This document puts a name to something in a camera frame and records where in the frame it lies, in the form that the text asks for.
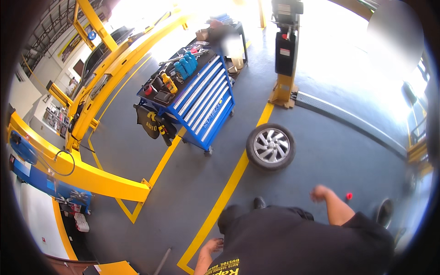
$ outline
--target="hand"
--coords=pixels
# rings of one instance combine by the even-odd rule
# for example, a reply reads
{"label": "hand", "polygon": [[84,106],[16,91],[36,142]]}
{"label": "hand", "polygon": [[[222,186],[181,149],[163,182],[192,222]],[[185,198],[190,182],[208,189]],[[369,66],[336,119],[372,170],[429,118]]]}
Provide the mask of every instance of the hand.
{"label": "hand", "polygon": [[200,251],[206,251],[209,254],[212,252],[219,252],[220,249],[223,248],[223,239],[222,238],[213,238],[210,239]]}
{"label": "hand", "polygon": [[310,199],[313,202],[322,202],[332,190],[326,186],[318,184],[310,191]]}

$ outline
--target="car wheel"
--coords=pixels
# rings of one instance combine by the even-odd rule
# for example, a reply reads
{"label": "car wheel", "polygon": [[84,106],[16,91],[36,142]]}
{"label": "car wheel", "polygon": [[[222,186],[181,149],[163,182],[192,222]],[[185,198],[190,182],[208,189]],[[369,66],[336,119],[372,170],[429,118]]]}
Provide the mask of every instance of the car wheel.
{"label": "car wheel", "polygon": [[287,167],[295,157],[296,144],[285,127],[266,123],[256,127],[246,142],[246,154],[251,163],[265,171]]}

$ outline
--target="black shoe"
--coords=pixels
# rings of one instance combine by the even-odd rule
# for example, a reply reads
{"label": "black shoe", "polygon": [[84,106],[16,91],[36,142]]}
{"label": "black shoe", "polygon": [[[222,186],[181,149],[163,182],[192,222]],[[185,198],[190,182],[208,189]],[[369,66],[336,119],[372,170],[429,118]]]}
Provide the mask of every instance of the black shoe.
{"label": "black shoe", "polygon": [[253,200],[253,208],[254,209],[266,208],[266,203],[264,202],[262,197],[258,196]]}

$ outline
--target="red cap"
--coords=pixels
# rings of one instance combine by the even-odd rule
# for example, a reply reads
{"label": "red cap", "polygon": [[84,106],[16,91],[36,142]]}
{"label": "red cap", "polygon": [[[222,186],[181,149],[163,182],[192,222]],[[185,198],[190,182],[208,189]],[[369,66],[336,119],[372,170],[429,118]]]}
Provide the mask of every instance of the red cap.
{"label": "red cap", "polygon": [[146,95],[150,95],[152,90],[153,90],[153,89],[151,88],[151,86],[148,85],[148,88],[147,88],[146,90],[144,90],[144,91],[145,91],[145,94],[146,94]]}

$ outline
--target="yellow bottle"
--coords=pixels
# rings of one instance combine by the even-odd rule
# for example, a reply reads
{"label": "yellow bottle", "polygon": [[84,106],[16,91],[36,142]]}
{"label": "yellow bottle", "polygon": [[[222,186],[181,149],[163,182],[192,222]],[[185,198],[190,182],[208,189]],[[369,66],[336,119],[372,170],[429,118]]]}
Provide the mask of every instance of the yellow bottle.
{"label": "yellow bottle", "polygon": [[176,87],[176,85],[174,85],[174,82],[171,80],[171,78],[169,78],[166,75],[166,73],[163,73],[161,76],[162,76],[163,82],[166,85],[166,87],[168,88],[168,90],[172,94],[175,94],[177,92],[177,87]]}

